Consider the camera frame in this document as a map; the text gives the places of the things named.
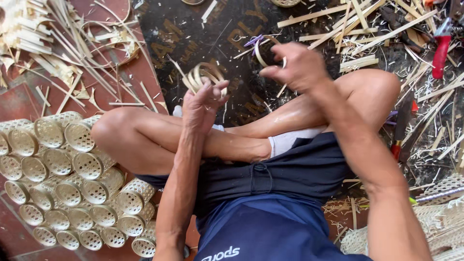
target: man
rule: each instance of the man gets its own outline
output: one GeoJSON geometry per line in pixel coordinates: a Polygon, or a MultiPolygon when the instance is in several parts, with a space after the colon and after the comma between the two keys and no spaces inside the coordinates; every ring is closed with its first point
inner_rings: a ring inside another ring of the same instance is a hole
{"type": "Polygon", "coordinates": [[[187,92],[182,119],[124,109],[94,126],[98,146],[164,187],[154,260],[183,259],[192,213],[201,234],[198,261],[432,260],[407,183],[376,133],[397,99],[396,77],[362,70],[332,81],[320,55],[306,46],[272,51],[275,60],[287,57],[287,66],[260,75],[300,96],[254,123],[211,129],[226,82],[206,84],[196,96],[187,92]],[[240,162],[200,165],[202,157],[240,162]],[[343,255],[327,239],[321,206],[350,169],[370,199],[369,257],[343,255]]]}

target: bamboo ring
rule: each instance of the bamboo ring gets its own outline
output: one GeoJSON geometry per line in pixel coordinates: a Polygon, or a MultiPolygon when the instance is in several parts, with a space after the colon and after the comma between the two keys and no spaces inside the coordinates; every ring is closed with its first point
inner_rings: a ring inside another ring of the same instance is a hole
{"type": "MultiPolygon", "coordinates": [[[[273,41],[276,45],[281,44],[277,39],[275,39],[274,37],[272,37],[270,35],[263,35],[263,38],[267,38],[267,39],[273,41]]],[[[263,58],[261,57],[261,54],[259,53],[259,40],[256,41],[256,43],[255,43],[255,54],[256,54],[256,58],[258,59],[259,63],[263,67],[268,67],[269,66],[264,62],[263,58]]],[[[287,57],[284,57],[283,60],[284,60],[284,65],[282,66],[282,69],[285,68],[285,66],[287,65],[287,57]]]]}

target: man's right hand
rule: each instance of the man's right hand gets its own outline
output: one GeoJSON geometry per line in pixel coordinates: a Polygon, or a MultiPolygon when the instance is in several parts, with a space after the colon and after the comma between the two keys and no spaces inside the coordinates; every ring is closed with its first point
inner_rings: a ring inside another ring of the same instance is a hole
{"type": "Polygon", "coordinates": [[[259,73],[262,77],[286,83],[290,89],[299,93],[309,92],[332,81],[327,74],[322,56],[316,51],[308,50],[305,45],[292,42],[275,45],[271,51],[275,53],[275,61],[287,57],[287,65],[284,69],[268,66],[259,73]]]}

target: red tile floor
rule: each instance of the red tile floor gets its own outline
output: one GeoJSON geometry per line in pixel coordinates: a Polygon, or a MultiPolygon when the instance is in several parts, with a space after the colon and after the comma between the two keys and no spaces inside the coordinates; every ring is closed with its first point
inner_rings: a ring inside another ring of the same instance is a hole
{"type": "MultiPolygon", "coordinates": [[[[87,15],[92,7],[89,6],[93,1],[84,0],[72,0],[71,1],[75,8],[81,14],[86,14],[86,19],[89,20],[106,20],[107,17],[110,17],[111,20],[114,20],[112,16],[101,8],[95,7],[95,11],[87,15]]],[[[124,17],[127,13],[128,2],[126,0],[112,0],[106,1],[106,5],[110,9],[116,12],[119,17],[124,17]]],[[[143,36],[140,33],[140,28],[138,25],[132,25],[132,28],[136,32],[136,36],[140,41],[143,41],[143,36]]],[[[95,31],[92,31],[93,34],[98,34],[98,28],[95,31]]],[[[124,53],[119,53],[115,50],[107,49],[104,51],[107,58],[118,57],[119,60],[123,59],[124,53]]],[[[28,61],[28,57],[21,56],[20,60],[28,61]]],[[[130,82],[134,87],[133,90],[139,99],[145,104],[148,103],[148,98],[144,94],[143,90],[140,87],[140,81],[143,81],[151,97],[154,97],[157,93],[161,91],[160,87],[156,84],[154,77],[151,75],[151,70],[148,66],[151,66],[151,63],[148,64],[147,61],[143,58],[142,54],[139,54],[139,58],[131,61],[130,63],[120,67],[119,73],[122,77],[125,78],[126,82],[130,82]],[[133,74],[133,79],[130,79],[128,75],[133,74]]],[[[19,118],[26,118],[34,121],[40,116],[42,111],[42,100],[36,93],[36,86],[46,87],[50,85],[49,82],[44,79],[31,74],[23,73],[22,75],[18,74],[18,68],[11,66],[8,72],[6,72],[4,66],[1,68],[2,74],[6,82],[8,83],[8,89],[0,89],[0,121],[7,121],[19,118]]],[[[94,85],[95,80],[90,77],[87,72],[84,73],[82,77],[85,86],[94,85]]],[[[64,87],[63,83],[54,80],[58,85],[64,87]]],[[[116,87],[116,83],[109,81],[109,83],[116,87]]],[[[98,105],[103,110],[111,110],[114,106],[108,105],[108,102],[114,102],[114,99],[99,85],[94,85],[95,99],[98,105]]],[[[127,93],[122,93],[123,102],[135,102],[131,96],[127,93]]],[[[55,87],[50,88],[50,94],[48,101],[51,103],[51,107],[48,107],[45,115],[54,114],[61,102],[64,99],[64,94],[60,92],[55,87]]],[[[71,99],[68,101],[64,107],[64,111],[77,111],[81,113],[84,117],[90,117],[97,112],[96,107],[89,103],[88,100],[81,100],[86,106],[82,108],[74,103],[71,99]]],[[[162,95],[159,95],[155,101],[164,102],[162,95]]],[[[167,114],[168,112],[164,108],[156,104],[156,107],[160,113],[167,114]]],[[[54,247],[44,247],[37,243],[32,237],[32,226],[25,224],[21,218],[18,216],[18,206],[13,203],[4,191],[4,182],[5,178],[0,176],[0,248],[6,252],[8,258],[14,261],[55,261],[55,260],[67,260],[67,261],[136,261],[140,257],[137,256],[131,249],[132,239],[129,239],[128,242],[122,248],[109,248],[104,246],[99,251],[87,250],[84,247],[80,247],[76,251],[67,250],[59,245],[54,247]]],[[[155,202],[159,202],[161,193],[155,195],[155,202]]],[[[367,211],[363,211],[361,215],[358,215],[358,227],[363,227],[366,224],[367,211]]],[[[338,214],[337,217],[327,216],[328,219],[341,222],[344,226],[352,228],[352,215],[341,215],[338,214]]],[[[187,232],[187,242],[186,244],[191,247],[192,255],[187,258],[187,260],[193,260],[197,249],[195,248],[198,245],[198,240],[200,235],[196,231],[195,217],[192,217],[190,227],[187,232]]],[[[333,240],[337,236],[337,230],[335,226],[330,226],[330,238],[333,240]]]]}

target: woven bamboo basket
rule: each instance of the woven bamboo basket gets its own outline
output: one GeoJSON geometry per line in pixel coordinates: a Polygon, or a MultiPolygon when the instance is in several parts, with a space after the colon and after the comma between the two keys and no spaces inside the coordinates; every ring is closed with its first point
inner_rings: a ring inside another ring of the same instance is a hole
{"type": "Polygon", "coordinates": [[[32,123],[11,129],[8,132],[8,142],[12,150],[23,157],[32,156],[39,151],[39,142],[32,123]]]}
{"type": "Polygon", "coordinates": [[[153,257],[156,251],[155,221],[148,222],[145,231],[132,241],[132,250],[141,257],[153,257]]]}
{"type": "Polygon", "coordinates": [[[22,179],[21,181],[7,180],[5,182],[5,191],[13,202],[22,205],[29,202],[31,199],[29,190],[36,184],[26,179],[22,179]]]}
{"type": "Polygon", "coordinates": [[[101,115],[94,115],[79,122],[70,123],[64,130],[66,141],[80,152],[89,152],[95,148],[95,142],[90,136],[93,124],[99,120],[101,115]]]}
{"type": "Polygon", "coordinates": [[[31,226],[38,226],[45,221],[44,212],[34,203],[26,203],[19,207],[19,215],[31,226]]]}
{"type": "Polygon", "coordinates": [[[34,182],[41,182],[48,178],[50,172],[40,157],[29,156],[21,159],[23,174],[34,182]]]}
{"type": "Polygon", "coordinates": [[[0,173],[9,180],[22,178],[20,157],[13,154],[0,157],[0,173]]]}
{"type": "Polygon", "coordinates": [[[36,227],[32,231],[32,236],[39,242],[40,244],[51,247],[57,243],[57,234],[51,228],[48,227],[36,227]]]}
{"type": "Polygon", "coordinates": [[[62,230],[57,232],[58,244],[69,250],[76,250],[79,248],[79,234],[72,230],[62,230]]]}
{"type": "Polygon", "coordinates": [[[116,203],[127,214],[137,215],[155,194],[155,188],[138,178],[131,180],[119,192],[116,203]]]}
{"type": "Polygon", "coordinates": [[[145,207],[138,215],[124,214],[117,221],[117,227],[129,236],[141,235],[148,222],[155,215],[155,207],[151,202],[147,202],[145,207]]]}
{"type": "Polygon", "coordinates": [[[102,236],[105,244],[112,248],[120,248],[124,246],[127,240],[126,234],[117,227],[103,228],[100,235],[102,236]]]}
{"type": "Polygon", "coordinates": [[[84,182],[84,179],[77,173],[67,176],[55,187],[57,198],[67,206],[77,206],[82,201],[82,194],[79,189],[82,182],[84,182]]]}
{"type": "Polygon", "coordinates": [[[47,149],[44,152],[44,164],[55,175],[64,176],[73,171],[72,157],[77,153],[70,145],[64,144],[60,149],[47,149]]]}
{"type": "Polygon", "coordinates": [[[299,2],[301,2],[301,0],[271,0],[271,1],[279,7],[294,7],[299,2]]]}
{"type": "Polygon", "coordinates": [[[31,195],[34,203],[43,210],[51,210],[56,202],[55,187],[65,178],[63,176],[54,176],[32,187],[29,190],[29,195],[31,195]]]}
{"type": "Polygon", "coordinates": [[[38,118],[33,125],[37,139],[49,148],[59,148],[64,144],[63,131],[69,123],[82,120],[75,111],[65,111],[57,115],[38,118]]]}
{"type": "Polygon", "coordinates": [[[30,120],[19,119],[0,123],[0,156],[5,156],[11,152],[11,146],[8,143],[8,132],[12,129],[20,128],[24,125],[31,124],[30,120]]]}
{"type": "Polygon", "coordinates": [[[88,180],[95,180],[110,167],[116,165],[116,161],[108,154],[93,149],[91,152],[80,152],[72,158],[72,165],[79,175],[88,180]]]}
{"type": "Polygon", "coordinates": [[[92,204],[103,204],[124,185],[124,174],[118,168],[107,169],[97,180],[84,180],[81,192],[92,204]]]}
{"type": "Polygon", "coordinates": [[[116,204],[116,194],[113,194],[104,205],[93,206],[89,213],[92,220],[103,227],[115,226],[118,217],[124,214],[116,204]]]}
{"type": "Polygon", "coordinates": [[[100,235],[100,231],[102,229],[103,227],[97,225],[91,230],[80,232],[79,241],[81,242],[81,245],[86,249],[93,251],[100,250],[103,246],[103,239],[100,235]]]}

